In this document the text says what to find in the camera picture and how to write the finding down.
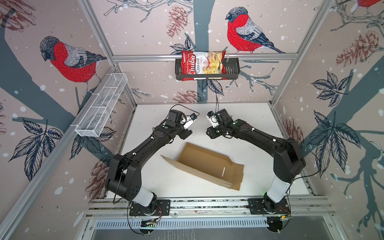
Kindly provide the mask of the brown cardboard paper box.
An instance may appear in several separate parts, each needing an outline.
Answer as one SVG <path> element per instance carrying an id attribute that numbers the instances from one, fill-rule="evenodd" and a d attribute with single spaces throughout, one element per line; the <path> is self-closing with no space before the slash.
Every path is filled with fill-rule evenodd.
<path id="1" fill-rule="evenodd" d="M 162 156 L 175 168 L 227 189 L 239 191 L 244 176 L 244 165 L 228 156 L 186 143 L 177 160 Z"/>

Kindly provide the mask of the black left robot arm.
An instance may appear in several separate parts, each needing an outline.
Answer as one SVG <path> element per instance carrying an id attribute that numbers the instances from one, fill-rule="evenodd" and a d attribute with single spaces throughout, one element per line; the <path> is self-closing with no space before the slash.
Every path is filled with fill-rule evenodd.
<path id="1" fill-rule="evenodd" d="M 109 164 L 105 187 L 121 198 L 138 204 L 150 214 L 157 208 L 157 195 L 142 186 L 142 168 L 147 161 L 175 137 L 184 140 L 192 134 L 188 127 L 198 114 L 189 116 L 178 110 L 170 110 L 167 117 L 153 128 L 150 136 L 132 151 L 116 154 Z"/>

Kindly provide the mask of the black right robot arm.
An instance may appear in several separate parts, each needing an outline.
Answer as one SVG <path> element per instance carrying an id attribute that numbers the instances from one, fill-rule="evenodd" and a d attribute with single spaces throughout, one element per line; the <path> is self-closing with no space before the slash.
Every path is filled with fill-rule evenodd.
<path id="1" fill-rule="evenodd" d="M 206 134 L 211 139 L 223 136 L 244 140 L 273 157 L 275 176 L 264 194 L 263 205 L 266 211 L 275 212 L 284 203 L 295 177 L 306 166 L 299 143 L 292 138 L 285 140 L 269 135 L 241 119 L 233 120 L 225 109 L 208 112 L 207 119 L 212 126 L 207 128 Z"/>

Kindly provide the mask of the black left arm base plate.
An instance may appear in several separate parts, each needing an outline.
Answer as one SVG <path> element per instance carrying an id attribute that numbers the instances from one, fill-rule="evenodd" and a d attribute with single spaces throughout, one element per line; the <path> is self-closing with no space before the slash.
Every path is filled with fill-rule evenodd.
<path id="1" fill-rule="evenodd" d="M 160 217 L 170 214 L 170 200 L 153 200 L 147 207 L 133 202 L 129 207 L 130 217 Z"/>

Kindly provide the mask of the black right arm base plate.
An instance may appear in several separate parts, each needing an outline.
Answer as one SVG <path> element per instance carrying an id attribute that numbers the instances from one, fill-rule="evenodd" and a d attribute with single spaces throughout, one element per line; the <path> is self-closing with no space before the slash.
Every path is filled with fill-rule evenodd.
<path id="1" fill-rule="evenodd" d="M 248 209 L 251 215 L 289 215 L 291 213 L 287 199 L 282 199 L 279 203 L 272 200 L 253 198 L 248 199 Z"/>

